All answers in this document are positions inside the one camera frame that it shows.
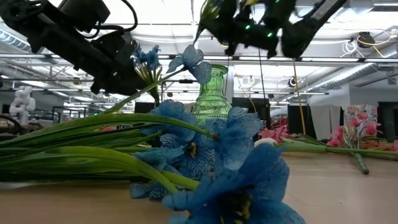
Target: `blue artificial flower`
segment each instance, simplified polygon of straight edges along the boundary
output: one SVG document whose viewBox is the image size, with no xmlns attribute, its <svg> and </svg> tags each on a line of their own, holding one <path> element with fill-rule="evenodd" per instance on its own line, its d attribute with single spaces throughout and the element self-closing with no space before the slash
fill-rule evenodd
<svg viewBox="0 0 398 224">
<path fill-rule="evenodd" d="M 203 134 L 196 133 L 191 141 L 180 139 L 174 134 L 165 134 L 160 137 L 160 141 L 163 147 L 169 150 L 183 147 L 183 154 L 176 157 L 174 163 L 178 165 L 178 170 L 185 177 L 199 179 L 214 166 L 214 150 L 202 144 L 205 141 Z"/>
<path fill-rule="evenodd" d="M 296 211 L 282 203 L 289 168 L 280 158 L 281 153 L 270 144 L 260 144 L 239 170 L 224 169 L 204 176 L 196 191 L 166 196 L 162 201 L 166 207 L 190 212 L 185 221 L 174 216 L 169 224 L 305 223 Z"/>
<path fill-rule="evenodd" d="M 156 70 L 160 66 L 159 56 L 157 52 L 160 51 L 159 45 L 155 45 L 148 53 L 142 52 L 141 48 L 136 48 L 134 55 L 137 57 L 136 63 L 145 63 L 148 64 L 151 70 Z"/>
<path fill-rule="evenodd" d="M 261 130 L 262 124 L 257 113 L 247 114 L 240 107 L 228 112 L 228 119 L 206 121 L 206 130 L 218 134 L 220 139 L 205 136 L 204 147 L 215 149 L 215 170 L 223 167 L 236 170 L 241 167 L 254 147 L 253 136 Z"/>
<path fill-rule="evenodd" d="M 150 149 L 147 152 L 137 152 L 133 156 L 151 165 L 157 170 L 166 170 L 182 175 L 176 168 L 170 166 L 173 160 L 183 154 L 183 147 L 176 149 Z M 162 199 L 169 191 L 156 181 L 147 184 L 131 184 L 130 196 L 132 198 Z"/>
<path fill-rule="evenodd" d="M 190 124 L 196 124 L 197 119 L 191 113 L 185 112 L 185 107 L 181 102 L 174 102 L 173 100 L 163 101 L 159 107 L 153 109 L 149 112 L 150 114 L 157 114 L 162 116 L 168 116 L 171 118 L 179 119 Z M 195 131 L 189 130 L 187 128 L 182 128 L 174 125 L 162 124 L 155 126 L 153 128 L 143 129 L 142 134 L 150 135 L 154 134 L 160 130 L 165 131 L 169 134 L 175 134 L 185 141 L 191 141 L 195 135 Z"/>
<path fill-rule="evenodd" d="M 175 57 L 169 63 L 169 69 L 167 73 L 174 72 L 177 67 L 183 65 L 184 69 L 187 69 L 200 84 L 206 84 L 211 80 L 211 64 L 203 61 L 203 52 L 195 49 L 191 44 L 180 56 Z"/>
</svg>

